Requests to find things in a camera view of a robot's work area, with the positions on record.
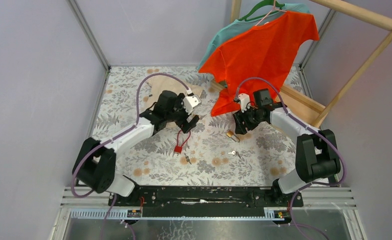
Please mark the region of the brass padlock with keys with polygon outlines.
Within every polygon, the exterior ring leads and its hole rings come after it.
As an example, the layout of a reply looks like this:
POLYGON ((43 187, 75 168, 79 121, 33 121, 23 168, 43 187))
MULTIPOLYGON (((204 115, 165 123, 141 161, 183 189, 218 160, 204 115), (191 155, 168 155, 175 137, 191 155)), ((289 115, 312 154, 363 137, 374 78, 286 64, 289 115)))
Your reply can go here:
POLYGON ((227 131, 226 136, 236 143, 240 142, 240 138, 232 130, 227 131))

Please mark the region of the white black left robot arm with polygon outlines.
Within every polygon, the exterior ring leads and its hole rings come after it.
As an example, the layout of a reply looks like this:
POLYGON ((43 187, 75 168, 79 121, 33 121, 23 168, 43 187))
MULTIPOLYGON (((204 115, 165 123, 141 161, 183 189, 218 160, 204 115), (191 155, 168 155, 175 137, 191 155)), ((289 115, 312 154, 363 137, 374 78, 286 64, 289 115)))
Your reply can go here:
POLYGON ((117 157, 157 134, 168 123, 175 123, 182 133, 189 133, 199 120, 198 115, 191 114, 200 104, 201 100, 194 93, 185 95, 164 90, 153 106, 139 114, 137 123, 103 140, 86 139, 72 169, 73 178, 98 194, 114 193, 120 195, 126 205, 134 205, 139 199, 136 184, 115 172, 117 157))

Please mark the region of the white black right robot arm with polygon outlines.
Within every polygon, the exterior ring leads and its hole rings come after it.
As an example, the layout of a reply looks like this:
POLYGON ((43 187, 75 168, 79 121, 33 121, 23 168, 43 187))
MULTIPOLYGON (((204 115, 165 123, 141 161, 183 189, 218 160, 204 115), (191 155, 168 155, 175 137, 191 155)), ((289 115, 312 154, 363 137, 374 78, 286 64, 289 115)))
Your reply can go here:
POLYGON ((296 147, 295 168, 274 181, 272 203, 283 206, 294 193, 318 179, 341 171, 336 139, 331 130, 320 130, 295 116, 283 102, 274 102, 268 89, 254 92, 251 101, 246 93, 235 98, 240 110, 233 113, 235 133, 245 135, 260 123, 268 123, 284 132, 296 147))

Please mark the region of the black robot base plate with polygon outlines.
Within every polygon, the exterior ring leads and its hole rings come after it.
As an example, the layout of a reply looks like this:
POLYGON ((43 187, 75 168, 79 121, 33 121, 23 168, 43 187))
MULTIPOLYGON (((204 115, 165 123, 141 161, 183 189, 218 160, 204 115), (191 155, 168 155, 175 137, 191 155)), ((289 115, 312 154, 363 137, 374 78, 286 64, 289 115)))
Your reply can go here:
POLYGON ((283 208, 303 207, 302 195, 281 194, 268 186, 137 185, 129 196, 110 199, 115 207, 145 208, 283 208))

